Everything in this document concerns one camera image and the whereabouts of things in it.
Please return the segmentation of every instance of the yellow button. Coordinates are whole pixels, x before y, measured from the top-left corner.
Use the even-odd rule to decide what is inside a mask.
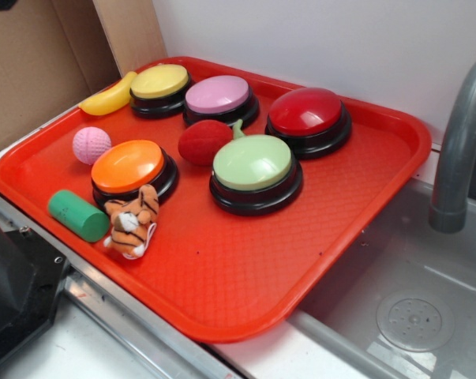
[[[133,94],[142,99],[169,96],[189,81],[189,73],[180,65],[158,65],[137,74],[130,85]]]
[[[92,181],[107,193],[137,190],[162,170],[164,155],[152,141],[134,140],[117,144],[92,166]]]

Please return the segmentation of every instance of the foam ball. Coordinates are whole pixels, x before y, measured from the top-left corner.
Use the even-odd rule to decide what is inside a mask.
[[[198,166],[211,166],[216,153],[232,141],[232,129],[216,120],[196,122],[178,141],[180,156]]]
[[[79,130],[73,138],[74,155],[86,164],[94,164],[110,148],[110,136],[104,130],[94,126]]]

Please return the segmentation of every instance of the green cylinder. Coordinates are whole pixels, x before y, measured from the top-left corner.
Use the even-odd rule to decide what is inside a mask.
[[[48,212],[87,242],[99,241],[110,228],[110,219],[106,213],[67,189],[62,189],[51,197]]]

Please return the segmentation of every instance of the sink drain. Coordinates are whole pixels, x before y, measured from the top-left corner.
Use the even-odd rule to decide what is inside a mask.
[[[385,298],[377,311],[378,328],[390,342],[408,351],[431,351],[452,337],[452,311],[425,291],[400,291]]]

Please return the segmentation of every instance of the sink basin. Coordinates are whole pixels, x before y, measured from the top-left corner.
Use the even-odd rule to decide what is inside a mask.
[[[431,192],[408,182],[298,308],[405,377],[476,379],[476,202],[444,235]]]

